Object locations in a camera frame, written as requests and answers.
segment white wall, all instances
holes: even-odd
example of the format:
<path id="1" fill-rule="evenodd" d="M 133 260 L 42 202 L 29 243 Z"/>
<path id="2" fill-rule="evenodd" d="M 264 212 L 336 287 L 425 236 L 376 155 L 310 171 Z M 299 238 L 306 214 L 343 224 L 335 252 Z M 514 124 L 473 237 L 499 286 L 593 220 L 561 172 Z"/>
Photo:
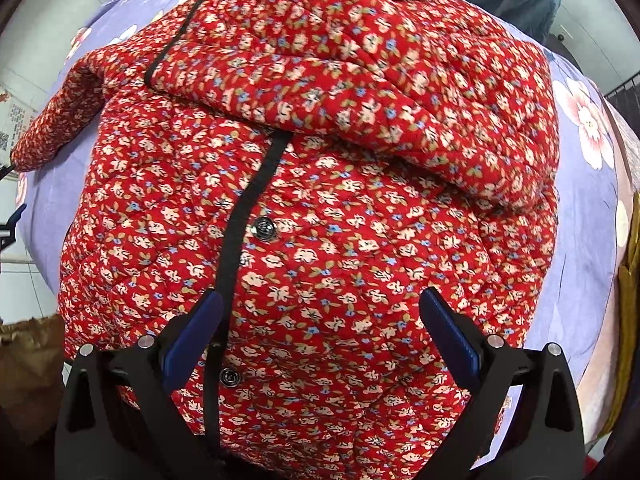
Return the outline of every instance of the white wall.
<path id="1" fill-rule="evenodd" d="M 551 28 L 603 93 L 640 70 L 640 41 L 615 0 L 562 0 Z"/>
<path id="2" fill-rule="evenodd" d="M 40 110 L 78 28 L 107 0 L 23 0 L 0 35 L 0 84 Z M 15 210 L 17 183 L 0 182 L 0 221 Z M 2 257 L 27 258 L 22 240 Z M 14 322 L 52 314 L 56 298 L 33 265 L 0 264 L 0 317 Z"/>

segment black trim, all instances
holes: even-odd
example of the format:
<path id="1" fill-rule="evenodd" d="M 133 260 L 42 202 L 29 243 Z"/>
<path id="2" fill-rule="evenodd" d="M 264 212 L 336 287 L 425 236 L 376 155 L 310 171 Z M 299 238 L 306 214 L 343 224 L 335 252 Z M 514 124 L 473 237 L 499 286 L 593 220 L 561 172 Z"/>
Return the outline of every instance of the black trim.
<path id="1" fill-rule="evenodd" d="M 240 254 L 244 233 L 249 216 L 258 199 L 271 182 L 278 169 L 280 159 L 293 133 L 275 130 L 271 136 L 271 146 L 262 161 L 262 165 L 251 182 L 242 192 L 226 224 L 225 238 L 220 249 L 218 272 L 216 274 L 216 292 L 224 301 L 224 314 L 220 326 L 213 336 L 213 342 L 207 351 L 204 369 L 204 426 L 205 435 L 213 453 L 220 453 L 220 415 L 218 413 L 218 382 L 222 361 L 229 335 L 229 323 L 233 308 L 234 291 L 238 280 Z"/>
<path id="2" fill-rule="evenodd" d="M 196 0 L 195 1 L 195 3 L 193 4 L 193 7 L 191 7 L 191 10 L 187 14 L 187 17 L 182 22 L 182 25 L 180 26 L 180 30 L 178 30 L 177 34 L 174 37 L 171 38 L 171 41 L 169 41 L 169 43 L 167 43 L 164 46 L 164 49 L 162 49 L 162 52 L 160 52 L 160 54 L 158 54 L 155 57 L 155 59 L 151 62 L 149 67 L 145 70 L 145 85 L 148 88 L 154 89 L 151 86 L 151 78 L 153 77 L 153 74 L 156 71 L 156 68 L 158 68 L 158 65 L 164 59 L 164 56 L 166 56 L 166 53 L 169 52 L 171 47 L 174 46 L 175 43 L 178 40 L 180 40 L 181 37 L 183 37 L 185 32 L 187 32 L 187 29 L 189 28 L 189 24 L 191 23 L 191 20 L 193 19 L 193 15 L 196 13 L 196 10 L 198 10 L 198 7 L 201 6 L 203 1 L 204 0 Z"/>

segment quilted jacket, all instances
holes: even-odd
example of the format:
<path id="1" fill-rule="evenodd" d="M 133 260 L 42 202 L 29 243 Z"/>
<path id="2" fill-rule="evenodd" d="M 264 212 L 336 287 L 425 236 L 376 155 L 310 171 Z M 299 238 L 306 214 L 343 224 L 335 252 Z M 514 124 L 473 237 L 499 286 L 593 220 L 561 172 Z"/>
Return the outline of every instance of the quilted jacket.
<path id="1" fill-rule="evenodd" d="M 68 356 L 213 285 L 226 323 L 174 393 L 195 433 L 289 478 L 412 477 L 466 399 L 420 292 L 520 344 L 550 265 L 540 49 L 463 0 L 192 0 L 80 59 L 15 167 L 101 108 L 62 253 Z"/>

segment large white flower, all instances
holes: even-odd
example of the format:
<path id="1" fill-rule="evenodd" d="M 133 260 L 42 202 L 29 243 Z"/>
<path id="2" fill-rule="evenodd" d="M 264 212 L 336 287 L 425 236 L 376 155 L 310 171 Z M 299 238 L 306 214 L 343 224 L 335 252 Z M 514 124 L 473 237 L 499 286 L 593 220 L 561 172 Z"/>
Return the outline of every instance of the large white flower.
<path id="1" fill-rule="evenodd" d="M 591 100 L 589 90 L 581 81 L 566 79 L 566 86 L 553 82 L 554 97 L 567 117 L 578 126 L 584 160 L 594 170 L 602 168 L 602 160 L 614 166 L 613 149 L 607 139 L 608 121 Z"/>

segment black wire rack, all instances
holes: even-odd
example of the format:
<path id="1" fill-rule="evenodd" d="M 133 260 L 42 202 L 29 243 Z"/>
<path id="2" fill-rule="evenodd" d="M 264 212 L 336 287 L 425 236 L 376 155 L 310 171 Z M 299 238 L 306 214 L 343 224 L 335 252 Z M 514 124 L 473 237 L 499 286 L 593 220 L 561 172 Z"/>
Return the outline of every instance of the black wire rack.
<path id="1" fill-rule="evenodd" d="M 640 72 L 606 95 L 640 139 Z"/>

